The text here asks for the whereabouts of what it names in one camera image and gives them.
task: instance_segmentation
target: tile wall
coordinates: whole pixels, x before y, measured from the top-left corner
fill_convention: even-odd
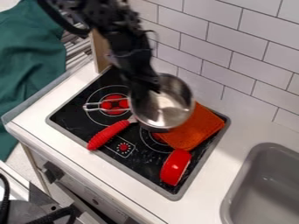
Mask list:
[[[158,33],[158,72],[184,79],[199,101],[299,131],[298,0],[129,1]]]

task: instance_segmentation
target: wooden board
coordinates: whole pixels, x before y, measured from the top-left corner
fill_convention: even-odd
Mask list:
[[[110,65],[105,57],[108,54],[108,42],[95,29],[90,32],[89,37],[94,56],[95,71],[100,73]]]

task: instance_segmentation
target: red toy utensil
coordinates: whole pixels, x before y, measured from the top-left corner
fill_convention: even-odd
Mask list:
[[[122,120],[106,127],[104,130],[92,137],[92,139],[88,142],[87,149],[90,151],[96,151],[112,137],[116,136],[122,130],[125,130],[131,123],[136,122],[137,120],[131,116],[128,120]]]

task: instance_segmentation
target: orange silicone pad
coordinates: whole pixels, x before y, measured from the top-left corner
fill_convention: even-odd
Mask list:
[[[171,132],[157,134],[172,148],[190,151],[224,126],[224,121],[211,110],[196,103],[187,122]]]

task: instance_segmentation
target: red knob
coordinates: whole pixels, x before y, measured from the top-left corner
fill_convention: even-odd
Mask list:
[[[126,143],[120,143],[119,149],[120,151],[127,151],[129,149],[129,146]]]

